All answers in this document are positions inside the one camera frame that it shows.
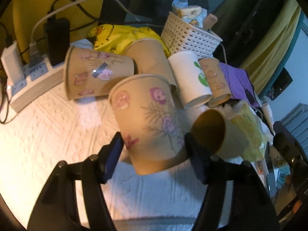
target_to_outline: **yellow bag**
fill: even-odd
[[[231,119],[246,136],[249,146],[244,150],[242,157],[244,160],[255,162],[264,158],[267,140],[259,126],[258,117],[249,108],[247,102],[239,102],[234,106],[238,111]]]
[[[103,24],[92,29],[89,36],[96,37],[95,50],[119,55],[123,55],[124,50],[134,41],[142,38],[153,38],[162,44],[166,57],[170,56],[170,52],[159,35],[149,27],[135,28],[124,25]]]

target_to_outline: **power strip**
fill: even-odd
[[[64,62],[53,67],[47,55],[43,57],[44,61],[36,66],[30,68],[27,64],[23,67],[26,79],[8,86],[7,92],[11,98],[10,107],[16,113],[63,81]]]

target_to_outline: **white paper cup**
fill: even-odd
[[[209,84],[193,52],[175,53],[168,61],[178,84],[178,97],[185,109],[199,107],[212,99]]]

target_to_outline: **kraft paper cup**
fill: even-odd
[[[178,84],[177,95],[185,109],[199,107],[212,99],[198,57],[193,52],[175,53],[168,61]]]
[[[177,89],[163,46],[159,41],[151,38],[140,39],[130,44],[125,49],[124,55],[133,58],[137,74],[161,75],[168,80],[172,91]]]
[[[191,133],[199,144],[222,159],[241,156],[249,145],[245,135],[213,109],[203,112],[197,118]]]
[[[65,58],[67,98],[108,95],[121,80],[134,75],[130,57],[71,46]]]
[[[220,68],[219,60],[203,58],[199,60],[199,63],[213,93],[213,98],[208,102],[208,105],[216,107],[229,100],[231,91]]]
[[[187,160],[184,134],[166,78],[139,74],[119,82],[108,100],[138,175]]]

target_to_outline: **plug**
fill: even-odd
[[[30,52],[30,63],[29,68],[34,67],[35,65],[39,64],[44,60],[44,58],[40,55],[39,50],[36,46],[36,41],[30,43],[29,45],[29,52]]]
[[[48,21],[44,24],[44,33],[50,64],[56,66],[65,60],[70,47],[70,21],[67,18]]]

